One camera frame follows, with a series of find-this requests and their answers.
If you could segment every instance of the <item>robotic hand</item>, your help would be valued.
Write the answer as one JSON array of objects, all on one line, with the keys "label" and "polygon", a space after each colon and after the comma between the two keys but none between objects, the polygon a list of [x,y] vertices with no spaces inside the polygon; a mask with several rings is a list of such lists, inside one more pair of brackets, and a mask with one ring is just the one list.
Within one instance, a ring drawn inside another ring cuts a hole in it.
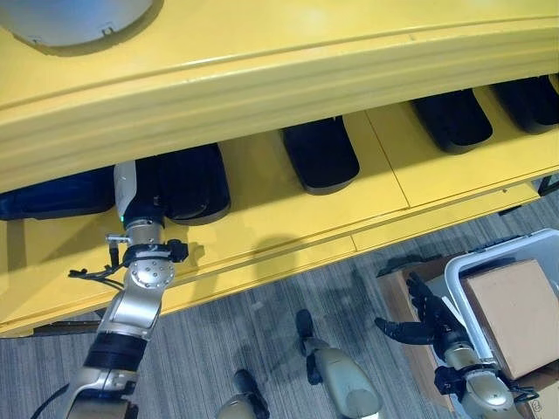
[{"label": "robotic hand", "polygon": [[231,398],[217,413],[217,419],[268,419],[268,404],[251,373],[239,369],[233,377],[239,395]]},{"label": "robotic hand", "polygon": [[[441,395],[455,394],[472,419],[521,419],[514,403],[537,397],[533,389],[513,386],[496,365],[482,363],[466,329],[415,272],[407,284],[420,321],[395,323],[377,318],[376,325],[398,342],[433,345],[448,366],[435,371],[435,386]],[[523,395],[514,399],[513,391]]]},{"label": "robotic hand", "polygon": [[[70,274],[99,280],[127,268],[124,289],[105,312],[86,361],[64,394],[59,419],[137,417],[138,408],[122,396],[134,392],[136,371],[159,317],[163,292],[175,276],[173,264],[188,256],[186,244],[162,241],[163,209],[150,164],[150,159],[142,159],[115,166],[117,208],[126,234],[107,236],[113,266],[104,272]],[[118,243],[128,245],[122,263]]]},{"label": "robotic hand", "polygon": [[326,387],[335,409],[348,419],[372,419],[383,400],[365,372],[343,351],[314,337],[313,319],[307,310],[296,316],[300,350],[307,358],[307,378],[311,385]]}]

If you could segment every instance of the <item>cable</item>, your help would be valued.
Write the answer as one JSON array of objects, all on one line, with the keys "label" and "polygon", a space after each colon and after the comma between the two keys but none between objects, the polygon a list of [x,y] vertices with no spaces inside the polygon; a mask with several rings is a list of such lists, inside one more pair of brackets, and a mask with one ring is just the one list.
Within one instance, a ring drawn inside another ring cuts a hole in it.
[{"label": "cable", "polygon": [[41,412],[43,410],[45,410],[45,408],[57,397],[59,397],[60,395],[63,395],[67,389],[68,389],[69,384],[66,384],[65,386],[62,386],[61,388],[59,388],[58,390],[56,390],[54,393],[52,393],[52,395],[46,399],[43,404],[41,404],[37,410],[35,410],[35,413],[33,413],[33,416],[31,417],[31,419],[38,419],[39,415],[41,414]]},{"label": "cable", "polygon": [[111,286],[114,289],[120,291],[124,288],[123,285],[120,282],[115,281],[114,279],[108,278],[108,276],[117,272],[122,266],[124,266],[124,263],[118,264],[116,266],[106,265],[104,271],[91,273],[88,273],[87,269],[82,269],[81,271],[71,270],[68,273],[68,277],[99,282],[100,284]]}]

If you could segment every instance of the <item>yellow shelf edge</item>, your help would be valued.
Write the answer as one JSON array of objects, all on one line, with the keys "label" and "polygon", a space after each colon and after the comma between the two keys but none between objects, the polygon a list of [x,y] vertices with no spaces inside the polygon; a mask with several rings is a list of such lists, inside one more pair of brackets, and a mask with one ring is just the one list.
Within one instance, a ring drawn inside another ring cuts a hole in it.
[{"label": "yellow shelf edge", "polygon": [[[200,282],[197,280],[190,281],[186,284],[177,285],[168,289],[165,293],[164,298],[164,313],[172,313],[176,310],[186,308],[188,306],[194,306],[201,304],[212,299],[222,297],[235,292],[240,292],[249,289],[256,285],[261,285],[279,278],[284,278],[285,276],[312,269],[317,266],[321,266],[327,263],[334,262],[336,260],[341,260],[350,256],[354,256],[358,253],[369,251],[374,248],[378,248],[390,243],[394,243],[405,238],[411,238],[426,232],[436,230],[448,225],[455,223],[461,223],[468,219],[472,219],[476,216],[485,215],[495,211],[503,210],[506,208],[513,207],[515,205],[528,203],[537,199],[538,195],[535,193],[534,188],[529,184],[522,184],[514,186],[509,190],[510,193],[504,194],[502,192],[492,192],[486,196],[474,197],[469,201],[455,203],[453,207],[455,208],[456,216],[452,219],[443,219],[440,216],[441,211],[445,211],[446,207],[442,209],[433,209],[432,211],[423,212],[420,214],[413,214],[410,210],[410,216],[408,218],[399,218],[394,221],[393,224],[409,224],[411,226],[407,234],[399,234],[398,237],[393,237],[391,240],[385,240],[383,242],[377,242],[366,249],[363,247],[355,247],[355,237],[358,234],[364,234],[366,230],[359,230],[354,234],[348,234],[345,237],[336,237],[331,240],[324,240],[314,246],[307,247],[305,249],[294,250],[292,252],[286,252],[280,255],[275,255],[265,260],[260,260],[254,264],[247,264],[235,269],[230,269],[229,271],[223,271],[220,273],[215,273],[204,275],[199,278]],[[475,205],[476,202],[485,202],[484,209],[476,211],[473,214],[471,211],[464,215],[460,212],[459,208],[461,206],[471,207]],[[431,215],[433,224],[428,226],[425,223],[425,219],[429,218]],[[417,223],[414,223],[414,217],[421,220],[420,227]],[[386,225],[381,224],[376,227],[370,228],[374,230],[375,228],[386,228]],[[286,263],[285,260],[293,260],[293,255],[308,255],[303,263],[300,265],[293,263]],[[264,274],[262,278],[254,272],[258,273],[258,269],[262,269],[262,266],[271,266],[263,270]],[[90,299],[87,301],[82,301],[76,303],[73,306],[67,306],[65,309],[58,309],[50,312],[36,313],[32,316],[27,316],[22,319],[12,320],[10,322],[0,324],[0,336],[8,336],[18,331],[28,330],[34,326],[52,322],[56,319],[63,319],[71,315],[76,315],[80,313],[90,312],[92,310],[101,308],[105,306],[108,301],[112,298],[112,292],[105,292],[102,295],[98,295],[95,299]]]},{"label": "yellow shelf edge", "polygon": [[558,40],[554,17],[410,31],[5,107],[0,141],[9,151],[0,155],[0,192],[426,94],[557,72]]}]

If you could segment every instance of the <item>shelf compartment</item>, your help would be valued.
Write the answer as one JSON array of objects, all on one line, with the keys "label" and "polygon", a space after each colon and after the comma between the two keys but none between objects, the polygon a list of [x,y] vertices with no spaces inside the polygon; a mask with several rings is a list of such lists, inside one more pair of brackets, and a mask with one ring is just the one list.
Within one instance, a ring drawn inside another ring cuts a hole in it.
[{"label": "shelf compartment", "polygon": [[409,102],[367,111],[411,207],[456,200],[559,170],[559,129],[523,133],[490,87],[473,90],[493,135],[462,155],[440,151]]}]

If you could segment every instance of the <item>black shoe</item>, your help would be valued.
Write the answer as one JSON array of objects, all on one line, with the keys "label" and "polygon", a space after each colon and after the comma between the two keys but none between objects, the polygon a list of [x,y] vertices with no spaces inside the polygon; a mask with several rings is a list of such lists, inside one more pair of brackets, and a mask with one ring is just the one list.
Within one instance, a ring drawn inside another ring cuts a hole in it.
[{"label": "black shoe", "polygon": [[270,417],[268,403],[264,397],[262,397],[259,385],[256,383],[256,380],[254,380],[251,373],[245,369],[239,369],[239,371],[233,375],[233,383],[239,393],[247,396],[257,419],[268,419]]},{"label": "black shoe", "polygon": [[295,326],[299,335],[300,352],[307,356],[305,351],[305,339],[312,338],[314,335],[313,317],[307,309],[302,309],[295,315]]}]

